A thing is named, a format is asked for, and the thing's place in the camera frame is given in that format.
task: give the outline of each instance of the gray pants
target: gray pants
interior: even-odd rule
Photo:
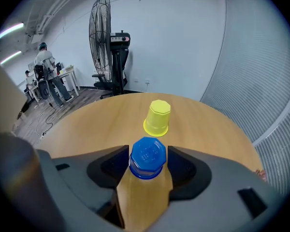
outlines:
[[[59,77],[56,76],[53,79],[48,80],[49,91],[52,94],[52,97],[54,98],[56,104],[58,106],[61,106],[62,100],[56,94],[55,89],[54,89],[52,84],[55,84],[55,86],[58,88],[59,92],[62,94],[62,96],[65,100],[68,100],[69,98],[71,98],[71,95],[67,92],[66,87],[61,83]]]

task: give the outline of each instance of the person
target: person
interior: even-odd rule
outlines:
[[[48,81],[49,91],[52,94],[52,97],[54,98],[56,104],[60,107],[63,107],[62,100],[59,98],[59,96],[56,94],[53,84],[58,88],[59,92],[62,94],[63,98],[66,102],[70,102],[74,96],[70,95],[66,89],[66,87],[61,83],[60,78],[57,75],[57,71],[55,70],[55,59],[53,57],[53,54],[47,50],[46,43],[41,43],[39,45],[39,53],[35,57],[34,65],[44,65],[47,70],[51,71],[45,77]]]
[[[31,91],[30,89],[34,87],[34,79],[33,79],[33,75],[29,76],[29,71],[25,71],[26,74],[26,87],[28,88],[29,91],[29,95],[32,95],[32,92],[34,92],[34,94],[36,95],[36,97],[38,99],[41,99],[40,96],[40,92],[38,91],[38,88],[34,89],[33,91]]]

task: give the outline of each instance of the round wooden table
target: round wooden table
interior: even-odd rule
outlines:
[[[132,145],[144,136],[149,106],[154,100],[171,105],[169,131],[159,140],[237,161],[251,171],[262,170],[250,140],[230,119],[201,102],[160,93],[115,96],[86,105],[58,122],[42,139],[52,158],[80,155],[118,145]],[[167,167],[152,180],[141,180],[127,169],[118,187],[120,210],[128,231],[143,231],[168,207],[173,188]]]

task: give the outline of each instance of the wooden floor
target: wooden floor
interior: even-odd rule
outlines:
[[[45,122],[47,117],[50,116],[47,122],[55,125],[66,115],[82,106],[98,101],[102,94],[109,91],[84,88],[78,92],[79,96],[77,96],[74,91],[71,92],[70,94],[74,95],[74,99],[69,103],[63,102],[64,106],[62,108],[57,106],[50,98],[49,100],[56,111],[49,106],[48,101],[40,100],[39,103],[33,101],[29,109],[25,112],[27,118],[20,118],[19,126],[17,128],[14,127],[14,134],[28,141],[34,148],[39,148],[42,133],[51,127],[51,124],[48,125]]]

